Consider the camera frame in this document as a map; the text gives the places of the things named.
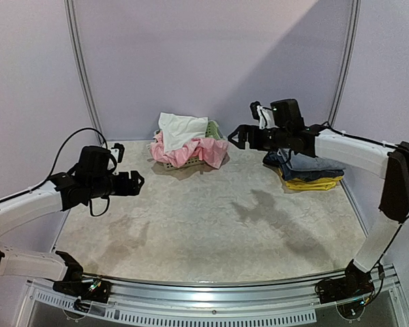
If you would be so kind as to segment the pink patterned shorts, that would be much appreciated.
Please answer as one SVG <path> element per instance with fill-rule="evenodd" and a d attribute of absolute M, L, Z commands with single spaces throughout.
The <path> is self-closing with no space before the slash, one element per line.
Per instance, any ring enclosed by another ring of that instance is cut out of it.
<path fill-rule="evenodd" d="M 183 167 L 189 159 L 198 158 L 212 168 L 219 169 L 228 152 L 228 142 L 215 138 L 192 138 L 181 148 L 164 150 L 164 135 L 158 133 L 149 145 L 152 158 L 162 164 L 170 164 L 174 168 Z"/>

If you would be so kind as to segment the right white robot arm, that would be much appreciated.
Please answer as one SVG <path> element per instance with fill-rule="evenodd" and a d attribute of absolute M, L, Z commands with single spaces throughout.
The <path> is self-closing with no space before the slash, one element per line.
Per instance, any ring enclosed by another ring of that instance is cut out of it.
<path fill-rule="evenodd" d="M 351 259 L 339 291 L 353 297 L 409 219 L 409 143 L 376 141 L 338 131 L 328 123 L 307 126 L 295 99 L 249 106 L 254 125 L 239 125 L 228 135 L 238 149 L 288 150 L 312 159 L 330 159 L 364 172 L 379 187 L 376 217 L 357 254 Z"/>

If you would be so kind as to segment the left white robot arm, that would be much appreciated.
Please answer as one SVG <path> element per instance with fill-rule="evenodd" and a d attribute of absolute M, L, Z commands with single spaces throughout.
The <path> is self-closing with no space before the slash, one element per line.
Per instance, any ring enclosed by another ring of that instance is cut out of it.
<path fill-rule="evenodd" d="M 124 148 L 86 146 L 67 172 L 53 174 L 32 189 L 0 199 L 0 238 L 37 218 L 65 212 L 78 205 L 92 208 L 94 199 L 137 196 L 145 183 L 139 172 L 118 172 Z M 82 266 L 68 253 L 46 253 L 16 249 L 0 242 L 0 276 L 43 278 L 83 295 L 88 283 Z"/>

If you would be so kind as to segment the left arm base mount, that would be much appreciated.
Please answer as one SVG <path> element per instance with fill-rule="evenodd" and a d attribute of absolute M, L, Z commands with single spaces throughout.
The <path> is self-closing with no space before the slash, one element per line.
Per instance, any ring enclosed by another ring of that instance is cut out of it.
<path fill-rule="evenodd" d="M 93 277 L 79 281 L 55 281 L 52 289 L 58 293 L 74 297 L 73 309 L 88 313 L 93 302 L 108 303 L 112 283 L 101 277 Z"/>

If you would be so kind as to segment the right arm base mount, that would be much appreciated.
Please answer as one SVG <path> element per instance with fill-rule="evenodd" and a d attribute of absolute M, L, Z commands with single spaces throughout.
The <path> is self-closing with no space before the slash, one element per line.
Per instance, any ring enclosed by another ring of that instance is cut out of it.
<path fill-rule="evenodd" d="M 353 260 L 344 276 L 325 278 L 315 284 L 315 293 L 321 304 L 335 303 L 339 315 L 348 321 L 359 319 L 365 307 L 379 296 L 384 285 L 384 266 L 377 261 L 369 272 L 357 268 Z"/>

